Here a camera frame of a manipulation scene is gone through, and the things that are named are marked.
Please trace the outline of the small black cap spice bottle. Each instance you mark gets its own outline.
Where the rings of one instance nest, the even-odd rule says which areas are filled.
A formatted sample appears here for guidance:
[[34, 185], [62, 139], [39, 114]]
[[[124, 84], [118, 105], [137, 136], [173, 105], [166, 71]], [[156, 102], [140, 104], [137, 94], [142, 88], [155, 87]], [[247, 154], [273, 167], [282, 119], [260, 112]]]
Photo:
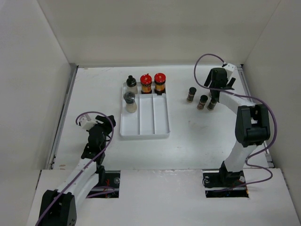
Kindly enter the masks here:
[[190, 87], [188, 96], [187, 96], [187, 102], [191, 103], [194, 100], [194, 96], [196, 94], [197, 89], [195, 87]]

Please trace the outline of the clear cap salt grinder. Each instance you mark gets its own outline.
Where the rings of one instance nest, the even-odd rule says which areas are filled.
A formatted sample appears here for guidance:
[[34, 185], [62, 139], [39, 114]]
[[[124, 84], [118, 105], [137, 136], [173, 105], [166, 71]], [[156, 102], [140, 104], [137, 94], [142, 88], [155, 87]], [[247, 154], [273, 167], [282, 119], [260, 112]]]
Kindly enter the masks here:
[[123, 95], [124, 101], [126, 102], [126, 110], [129, 113], [135, 113], [137, 110], [137, 104], [135, 101], [135, 93], [128, 91]]

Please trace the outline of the black knob cream grinder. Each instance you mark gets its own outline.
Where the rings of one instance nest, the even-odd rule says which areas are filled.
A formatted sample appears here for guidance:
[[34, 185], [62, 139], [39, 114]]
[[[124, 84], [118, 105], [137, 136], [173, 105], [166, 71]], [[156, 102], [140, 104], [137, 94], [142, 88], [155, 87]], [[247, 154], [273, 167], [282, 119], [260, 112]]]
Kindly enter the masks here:
[[127, 91], [133, 92], [134, 94], [138, 94], [137, 81], [132, 75], [128, 76], [126, 80], [126, 85]]

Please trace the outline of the red lid dark sauce jar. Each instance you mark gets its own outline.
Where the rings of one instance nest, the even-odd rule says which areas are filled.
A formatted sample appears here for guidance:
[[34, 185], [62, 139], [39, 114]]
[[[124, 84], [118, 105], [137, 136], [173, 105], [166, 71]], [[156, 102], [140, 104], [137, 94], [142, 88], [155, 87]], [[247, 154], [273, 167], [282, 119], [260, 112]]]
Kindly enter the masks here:
[[140, 77], [141, 82], [141, 93], [142, 94], [151, 94], [152, 93], [152, 77], [147, 73]]

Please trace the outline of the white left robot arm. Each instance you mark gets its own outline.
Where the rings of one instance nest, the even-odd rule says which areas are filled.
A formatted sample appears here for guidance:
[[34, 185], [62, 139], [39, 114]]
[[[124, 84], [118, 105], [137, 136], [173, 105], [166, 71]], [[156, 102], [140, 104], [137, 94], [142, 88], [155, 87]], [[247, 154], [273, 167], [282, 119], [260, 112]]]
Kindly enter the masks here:
[[110, 145], [116, 121], [114, 116], [94, 112], [95, 119], [84, 112], [76, 118], [76, 125], [88, 132], [87, 144], [78, 165], [68, 178], [54, 190], [47, 190], [41, 200], [38, 226], [74, 226], [77, 211], [94, 187], [105, 184], [105, 151]]

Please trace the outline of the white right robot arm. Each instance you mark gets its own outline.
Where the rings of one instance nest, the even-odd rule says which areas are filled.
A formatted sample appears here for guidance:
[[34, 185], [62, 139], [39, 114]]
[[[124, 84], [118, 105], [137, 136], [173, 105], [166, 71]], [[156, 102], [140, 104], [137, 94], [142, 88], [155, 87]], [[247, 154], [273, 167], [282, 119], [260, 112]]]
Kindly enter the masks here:
[[258, 146], [270, 138], [268, 108], [228, 94], [227, 90], [232, 89], [234, 82], [235, 78], [228, 78], [226, 69], [213, 68], [204, 83], [211, 93], [208, 110], [213, 110], [220, 103], [236, 114], [235, 145], [218, 172], [203, 174], [206, 188], [235, 187], [244, 183], [245, 161]]

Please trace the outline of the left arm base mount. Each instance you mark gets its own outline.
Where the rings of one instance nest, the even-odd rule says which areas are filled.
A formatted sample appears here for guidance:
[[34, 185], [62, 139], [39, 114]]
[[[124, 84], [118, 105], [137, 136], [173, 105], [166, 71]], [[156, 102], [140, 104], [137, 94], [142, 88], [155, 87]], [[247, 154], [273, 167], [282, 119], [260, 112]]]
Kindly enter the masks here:
[[88, 193], [88, 196], [98, 194], [94, 198], [119, 198], [121, 173], [120, 171], [103, 171], [99, 175], [99, 182]]

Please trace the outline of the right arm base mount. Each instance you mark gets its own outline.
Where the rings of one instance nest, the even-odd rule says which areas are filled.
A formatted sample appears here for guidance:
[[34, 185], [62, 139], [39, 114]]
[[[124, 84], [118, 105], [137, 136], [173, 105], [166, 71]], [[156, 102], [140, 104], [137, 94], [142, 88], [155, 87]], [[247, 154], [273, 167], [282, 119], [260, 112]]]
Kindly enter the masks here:
[[218, 171], [203, 172], [206, 198], [248, 198], [243, 171], [228, 172], [224, 164]]

